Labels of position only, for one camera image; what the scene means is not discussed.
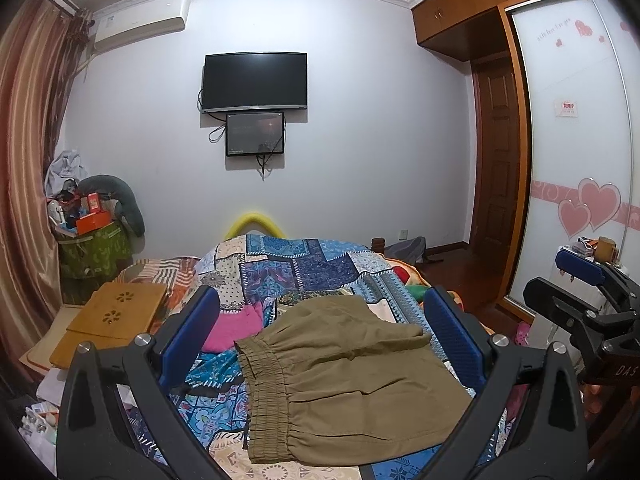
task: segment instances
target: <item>sliding wardrobe door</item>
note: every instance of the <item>sliding wardrobe door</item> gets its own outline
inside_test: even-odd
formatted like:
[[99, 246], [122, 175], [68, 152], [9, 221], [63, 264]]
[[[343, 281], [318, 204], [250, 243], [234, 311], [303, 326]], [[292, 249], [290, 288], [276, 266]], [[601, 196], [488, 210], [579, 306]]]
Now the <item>sliding wardrobe door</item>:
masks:
[[531, 120], [527, 222], [510, 298], [548, 278], [559, 246], [578, 236], [624, 243], [632, 142], [623, 79], [592, 0], [544, 0], [511, 13]]
[[640, 41], [609, 0], [593, 0], [609, 32], [609, 39], [620, 64], [632, 130], [633, 186], [629, 224], [621, 263], [631, 278], [640, 282]]

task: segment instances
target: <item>flower cutout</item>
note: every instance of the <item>flower cutout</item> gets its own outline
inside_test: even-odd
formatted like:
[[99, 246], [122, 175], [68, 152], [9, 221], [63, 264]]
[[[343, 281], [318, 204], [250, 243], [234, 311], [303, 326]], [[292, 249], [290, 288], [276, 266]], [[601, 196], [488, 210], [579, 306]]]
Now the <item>flower cutout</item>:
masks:
[[104, 319], [102, 320], [102, 322], [111, 324], [114, 321], [120, 320], [120, 315], [121, 315], [121, 312], [117, 312], [116, 310], [111, 310], [110, 312], [105, 312], [104, 313]]
[[133, 300], [133, 292], [121, 292], [120, 294], [118, 294], [116, 296], [116, 301], [119, 301], [120, 303], [124, 303], [125, 301], [131, 301]]

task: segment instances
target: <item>wall-mounted tv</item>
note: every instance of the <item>wall-mounted tv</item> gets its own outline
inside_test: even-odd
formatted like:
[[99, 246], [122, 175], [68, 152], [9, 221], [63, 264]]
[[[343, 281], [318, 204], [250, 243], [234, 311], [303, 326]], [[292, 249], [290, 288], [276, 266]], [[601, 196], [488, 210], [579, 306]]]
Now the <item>wall-mounted tv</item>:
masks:
[[204, 60], [202, 111], [306, 108], [306, 54], [243, 52]]

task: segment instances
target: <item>elastic waistband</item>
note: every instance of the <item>elastic waistband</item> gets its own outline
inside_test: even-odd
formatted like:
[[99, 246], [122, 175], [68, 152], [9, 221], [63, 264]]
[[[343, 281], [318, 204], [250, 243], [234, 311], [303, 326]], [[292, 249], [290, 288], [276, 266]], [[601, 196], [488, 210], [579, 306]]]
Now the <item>elastic waistband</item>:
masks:
[[282, 462], [284, 456], [289, 456], [294, 460], [287, 449], [287, 392], [276, 355], [258, 337], [236, 341], [236, 349], [251, 399], [249, 459], [271, 463]]

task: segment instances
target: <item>curtain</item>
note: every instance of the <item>curtain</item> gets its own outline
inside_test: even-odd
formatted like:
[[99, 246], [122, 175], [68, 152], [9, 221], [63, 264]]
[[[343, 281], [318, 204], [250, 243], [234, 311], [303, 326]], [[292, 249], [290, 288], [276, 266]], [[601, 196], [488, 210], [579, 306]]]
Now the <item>curtain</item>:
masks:
[[72, 22], [49, 0], [27, 0], [0, 39], [0, 345], [15, 363], [62, 305], [42, 167], [70, 85]]
[[65, 114], [66, 103], [71, 94], [71, 84], [78, 68], [78, 62], [86, 44], [89, 42], [89, 27], [93, 22], [89, 21], [90, 12], [81, 9], [71, 19], [68, 31], [60, 50], [57, 75], [51, 88], [51, 99], [47, 111], [44, 139], [44, 159], [42, 165], [42, 178], [47, 174], [49, 165], [53, 162], [56, 144], [60, 138], [60, 126]]

